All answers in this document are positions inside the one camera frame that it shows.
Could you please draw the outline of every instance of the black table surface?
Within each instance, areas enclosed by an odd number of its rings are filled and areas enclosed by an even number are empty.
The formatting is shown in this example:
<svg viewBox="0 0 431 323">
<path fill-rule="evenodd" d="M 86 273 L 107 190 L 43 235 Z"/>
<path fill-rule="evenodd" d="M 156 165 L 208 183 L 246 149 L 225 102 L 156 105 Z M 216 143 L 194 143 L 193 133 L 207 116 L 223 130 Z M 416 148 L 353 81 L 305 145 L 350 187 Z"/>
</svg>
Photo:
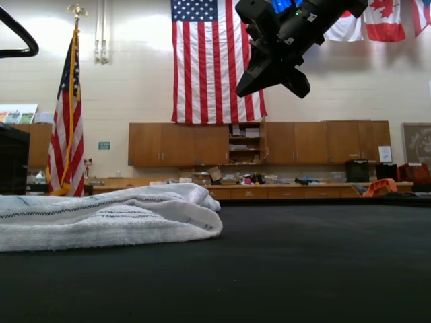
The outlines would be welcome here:
<svg viewBox="0 0 431 323">
<path fill-rule="evenodd" d="M 431 212 L 227 206 L 217 239 L 0 254 L 0 322 L 429 322 Z"/>
</svg>

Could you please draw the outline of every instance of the white towel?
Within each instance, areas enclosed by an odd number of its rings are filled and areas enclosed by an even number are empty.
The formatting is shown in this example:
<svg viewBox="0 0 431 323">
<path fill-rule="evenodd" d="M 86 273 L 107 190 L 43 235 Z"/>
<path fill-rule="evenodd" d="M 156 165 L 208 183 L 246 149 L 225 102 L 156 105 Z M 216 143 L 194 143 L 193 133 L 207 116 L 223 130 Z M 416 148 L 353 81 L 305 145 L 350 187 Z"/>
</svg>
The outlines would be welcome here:
<svg viewBox="0 0 431 323">
<path fill-rule="evenodd" d="M 63 250 L 216 237 L 220 204 L 194 184 L 77 198 L 0 196 L 0 251 Z"/>
</svg>

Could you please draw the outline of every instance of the drawer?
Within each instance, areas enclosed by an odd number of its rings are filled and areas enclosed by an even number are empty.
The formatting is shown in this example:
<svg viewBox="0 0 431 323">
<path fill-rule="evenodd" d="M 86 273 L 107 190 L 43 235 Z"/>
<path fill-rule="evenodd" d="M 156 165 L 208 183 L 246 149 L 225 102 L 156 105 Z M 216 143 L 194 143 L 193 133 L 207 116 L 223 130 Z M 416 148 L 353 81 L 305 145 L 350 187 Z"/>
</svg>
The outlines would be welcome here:
<svg viewBox="0 0 431 323">
<path fill-rule="evenodd" d="M 305 189 L 303 188 L 268 188 L 269 199 L 303 199 Z"/>
<path fill-rule="evenodd" d="M 352 187 L 343 187 L 341 188 L 341 197 L 346 199 L 346 198 L 361 197 L 361 196 Z"/>
<path fill-rule="evenodd" d="M 336 199 L 341 197 L 337 187 L 310 187 L 305 189 L 305 197 L 308 199 Z"/>
<path fill-rule="evenodd" d="M 211 190 L 209 189 L 209 195 L 215 200 L 230 200 L 230 190 L 227 188 L 220 188 Z"/>
<path fill-rule="evenodd" d="M 233 188 L 230 191 L 232 200 L 257 200 L 267 198 L 266 188 Z"/>
<path fill-rule="evenodd" d="M 412 186 L 398 186 L 399 193 L 411 193 L 413 190 Z"/>
</svg>

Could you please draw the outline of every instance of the bulletin board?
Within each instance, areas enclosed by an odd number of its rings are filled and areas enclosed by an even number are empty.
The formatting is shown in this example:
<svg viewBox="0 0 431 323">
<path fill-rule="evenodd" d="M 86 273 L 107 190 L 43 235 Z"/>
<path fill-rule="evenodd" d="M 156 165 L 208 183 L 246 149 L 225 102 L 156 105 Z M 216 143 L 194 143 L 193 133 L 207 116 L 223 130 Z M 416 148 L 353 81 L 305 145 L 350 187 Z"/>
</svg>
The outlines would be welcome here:
<svg viewBox="0 0 431 323">
<path fill-rule="evenodd" d="M 403 123 L 407 163 L 425 163 L 431 168 L 431 123 Z"/>
</svg>

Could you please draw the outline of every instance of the black handle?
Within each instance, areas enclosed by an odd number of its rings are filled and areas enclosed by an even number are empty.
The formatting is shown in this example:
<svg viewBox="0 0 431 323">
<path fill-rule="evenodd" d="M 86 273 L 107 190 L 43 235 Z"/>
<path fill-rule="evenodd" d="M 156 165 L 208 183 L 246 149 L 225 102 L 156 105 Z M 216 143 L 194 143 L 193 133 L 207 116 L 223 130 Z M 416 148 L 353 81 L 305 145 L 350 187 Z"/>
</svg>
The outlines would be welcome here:
<svg viewBox="0 0 431 323">
<path fill-rule="evenodd" d="M 7 49 L 0 50 L 0 59 L 5 57 L 33 57 L 39 53 L 38 43 L 32 35 L 14 20 L 2 7 L 0 7 L 0 20 L 5 23 L 13 32 L 15 32 L 28 46 L 27 49 Z"/>
</svg>

